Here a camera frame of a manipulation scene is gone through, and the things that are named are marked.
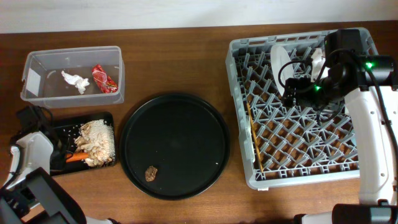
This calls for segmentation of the brown food lump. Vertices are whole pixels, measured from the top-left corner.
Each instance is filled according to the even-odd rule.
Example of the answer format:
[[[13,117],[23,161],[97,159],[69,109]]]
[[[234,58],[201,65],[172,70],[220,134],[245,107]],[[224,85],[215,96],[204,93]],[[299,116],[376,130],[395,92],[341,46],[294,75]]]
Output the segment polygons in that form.
[[[154,166],[149,166],[147,170],[145,171],[145,180],[147,182],[152,182],[155,180],[156,174],[158,172],[158,169]]]

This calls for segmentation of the grey dishwasher rack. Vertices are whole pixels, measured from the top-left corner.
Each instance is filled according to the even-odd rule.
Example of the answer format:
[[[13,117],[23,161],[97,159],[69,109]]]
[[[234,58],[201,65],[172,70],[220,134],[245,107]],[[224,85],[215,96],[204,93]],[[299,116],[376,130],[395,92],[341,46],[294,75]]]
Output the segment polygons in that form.
[[[373,38],[359,29],[365,55],[379,55]],[[282,103],[271,69],[271,47],[294,60],[294,78],[316,77],[324,38],[337,30],[233,40],[226,56],[229,87],[239,126],[246,183],[255,190],[360,178],[358,148],[349,111],[334,102],[323,110]],[[251,107],[264,172],[257,163],[246,102]]]

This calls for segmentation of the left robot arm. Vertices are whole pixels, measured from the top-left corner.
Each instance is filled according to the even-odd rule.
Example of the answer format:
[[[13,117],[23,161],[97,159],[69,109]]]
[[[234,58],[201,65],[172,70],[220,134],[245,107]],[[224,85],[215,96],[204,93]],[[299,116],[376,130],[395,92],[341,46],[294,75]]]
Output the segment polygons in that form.
[[[27,223],[116,223],[86,216],[76,201],[50,176],[53,157],[64,165],[62,142],[46,121],[22,125],[23,132],[11,144],[9,177],[1,187],[1,223],[24,223],[31,208],[43,211]]]

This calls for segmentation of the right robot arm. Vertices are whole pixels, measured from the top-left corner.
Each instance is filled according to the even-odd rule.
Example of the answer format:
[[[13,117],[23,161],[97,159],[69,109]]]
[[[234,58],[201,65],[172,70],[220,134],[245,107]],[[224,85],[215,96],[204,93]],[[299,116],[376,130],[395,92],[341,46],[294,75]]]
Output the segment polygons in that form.
[[[353,122],[360,166],[358,204],[338,203],[316,215],[296,215],[295,223],[397,223],[397,68],[390,56],[357,49],[323,50],[316,77],[294,78],[283,47],[271,49],[271,65],[285,106],[323,110],[337,102]]]

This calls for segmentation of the wooden chopstick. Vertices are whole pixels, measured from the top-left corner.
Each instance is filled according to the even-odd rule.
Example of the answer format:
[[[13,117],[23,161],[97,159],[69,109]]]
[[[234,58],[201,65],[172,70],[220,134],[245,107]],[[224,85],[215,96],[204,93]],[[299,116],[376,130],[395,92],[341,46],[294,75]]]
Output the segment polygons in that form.
[[[254,147],[255,147],[256,156],[257,156],[257,163],[259,164],[260,171],[263,173],[264,172],[264,168],[263,168],[263,165],[262,165],[262,157],[261,157],[261,153],[260,153],[260,150],[259,150],[259,147],[258,147],[257,136],[256,136],[256,132],[255,132],[255,129],[254,129],[254,121],[253,121],[252,113],[251,113],[251,107],[250,107],[250,104],[249,104],[248,101],[246,102],[246,109],[247,109],[248,115],[249,115],[249,123],[250,123],[250,126],[251,126],[251,133],[252,133],[252,138],[253,138],[253,141],[254,141]]]

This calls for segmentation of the pile of food scraps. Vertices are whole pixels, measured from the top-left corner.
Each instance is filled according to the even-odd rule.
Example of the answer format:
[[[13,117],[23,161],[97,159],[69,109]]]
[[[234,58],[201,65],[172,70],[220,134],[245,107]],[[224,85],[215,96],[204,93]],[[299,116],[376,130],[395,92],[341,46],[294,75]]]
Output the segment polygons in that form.
[[[77,150],[74,153],[86,152],[84,161],[90,167],[103,165],[116,157],[114,132],[102,120],[90,121],[80,128],[80,135],[74,140]]]

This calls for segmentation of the round black tray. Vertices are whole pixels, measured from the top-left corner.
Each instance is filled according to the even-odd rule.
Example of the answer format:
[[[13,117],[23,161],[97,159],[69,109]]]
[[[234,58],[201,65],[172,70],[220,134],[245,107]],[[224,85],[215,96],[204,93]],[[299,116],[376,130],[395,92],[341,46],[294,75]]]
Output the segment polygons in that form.
[[[207,101],[184,93],[157,96],[126,121],[119,140],[124,173],[142,192],[162,200],[194,197],[221,176],[230,154],[222,115]],[[158,169],[147,182],[149,166]]]

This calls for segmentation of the orange carrot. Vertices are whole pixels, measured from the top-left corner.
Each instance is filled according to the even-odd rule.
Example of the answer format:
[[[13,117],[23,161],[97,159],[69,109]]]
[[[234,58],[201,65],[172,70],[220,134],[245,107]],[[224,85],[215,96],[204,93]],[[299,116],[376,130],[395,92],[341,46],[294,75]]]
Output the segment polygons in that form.
[[[66,163],[75,162],[75,161],[81,161],[81,160],[84,160],[84,159],[88,158],[88,156],[89,155],[86,152],[74,153],[71,156],[68,156],[66,158]]]

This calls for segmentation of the grey plate with food scraps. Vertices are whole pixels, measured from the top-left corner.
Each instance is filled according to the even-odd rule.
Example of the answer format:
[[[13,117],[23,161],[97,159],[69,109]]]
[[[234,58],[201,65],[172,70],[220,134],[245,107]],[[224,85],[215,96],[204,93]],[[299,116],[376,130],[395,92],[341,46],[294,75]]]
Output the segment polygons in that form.
[[[271,47],[271,69],[274,76],[275,84],[277,86],[278,92],[281,96],[284,94],[284,88],[281,86],[278,76],[279,71],[283,65],[290,62],[291,59],[287,53],[287,51],[280,45],[274,45]],[[282,84],[285,84],[285,81],[289,78],[294,77],[294,70],[292,64],[287,65],[280,76],[280,80]]]

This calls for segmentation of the black rectangular tray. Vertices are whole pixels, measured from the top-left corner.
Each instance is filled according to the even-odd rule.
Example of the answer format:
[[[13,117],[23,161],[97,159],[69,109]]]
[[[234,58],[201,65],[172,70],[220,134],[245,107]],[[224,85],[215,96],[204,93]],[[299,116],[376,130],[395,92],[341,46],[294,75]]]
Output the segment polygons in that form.
[[[75,152],[77,150],[77,145],[75,144],[74,140],[80,135],[80,128],[90,121],[97,120],[102,120],[105,125],[109,126],[112,131],[114,131],[114,120],[110,112],[86,114],[82,116],[55,120],[52,122],[52,129],[62,140],[63,144],[68,145],[68,151]],[[51,170],[50,175],[57,176],[74,172],[82,172],[90,169],[111,167],[114,166],[115,163],[116,157],[114,157],[112,161],[105,162],[103,165],[97,167],[90,167],[84,160],[68,162],[63,170]]]

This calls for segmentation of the white tissue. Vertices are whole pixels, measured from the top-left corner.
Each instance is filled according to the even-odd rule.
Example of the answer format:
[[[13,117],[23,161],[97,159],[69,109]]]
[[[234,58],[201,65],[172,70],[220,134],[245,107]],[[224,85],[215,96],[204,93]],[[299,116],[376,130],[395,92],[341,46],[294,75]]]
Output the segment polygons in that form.
[[[63,79],[69,84],[73,85],[81,95],[84,94],[86,87],[90,85],[87,78],[82,78],[79,75],[70,75],[64,71],[61,71]]]

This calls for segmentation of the red snack wrapper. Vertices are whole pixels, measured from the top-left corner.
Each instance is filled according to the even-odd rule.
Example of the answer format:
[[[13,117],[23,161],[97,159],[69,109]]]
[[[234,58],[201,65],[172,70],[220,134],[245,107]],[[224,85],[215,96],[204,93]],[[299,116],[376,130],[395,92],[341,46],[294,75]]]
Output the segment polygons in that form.
[[[92,76],[103,93],[115,93],[118,91],[117,84],[107,75],[101,65],[97,64],[92,68]]]

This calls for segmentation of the clear plastic bin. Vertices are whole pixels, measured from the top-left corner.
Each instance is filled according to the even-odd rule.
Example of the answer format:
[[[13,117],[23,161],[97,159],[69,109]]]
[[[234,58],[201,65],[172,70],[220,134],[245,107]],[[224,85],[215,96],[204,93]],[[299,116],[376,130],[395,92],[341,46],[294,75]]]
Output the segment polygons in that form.
[[[117,46],[41,50],[28,54],[21,99],[46,108],[124,102],[125,68]]]

